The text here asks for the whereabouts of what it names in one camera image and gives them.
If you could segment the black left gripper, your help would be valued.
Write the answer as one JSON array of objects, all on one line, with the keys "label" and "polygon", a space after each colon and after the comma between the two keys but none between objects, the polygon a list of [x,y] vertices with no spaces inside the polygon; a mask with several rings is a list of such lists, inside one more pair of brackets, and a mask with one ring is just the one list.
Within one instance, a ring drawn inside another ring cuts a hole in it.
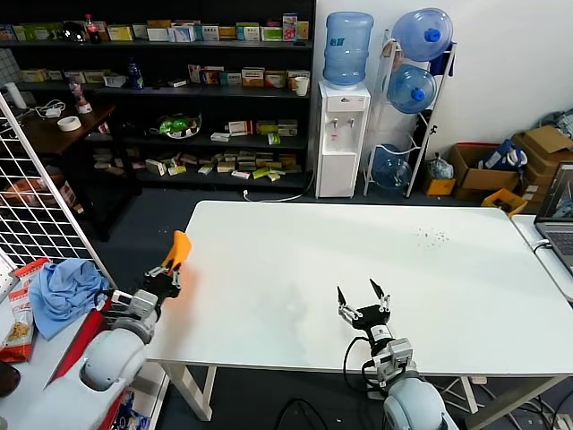
[{"label": "black left gripper", "polygon": [[146,271],[143,288],[155,295],[158,301],[177,298],[181,291],[180,268],[181,264],[172,268],[169,265],[159,265]]}]

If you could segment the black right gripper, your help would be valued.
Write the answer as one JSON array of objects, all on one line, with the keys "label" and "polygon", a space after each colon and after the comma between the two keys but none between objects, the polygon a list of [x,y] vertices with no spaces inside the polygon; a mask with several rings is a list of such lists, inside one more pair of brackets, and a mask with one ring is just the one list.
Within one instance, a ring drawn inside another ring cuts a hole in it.
[{"label": "black right gripper", "polygon": [[347,303],[340,287],[337,287],[338,315],[345,321],[352,321],[354,329],[363,331],[371,348],[385,348],[394,340],[388,327],[390,295],[385,294],[373,279],[370,279],[370,283],[380,305],[369,305],[356,310]]}]

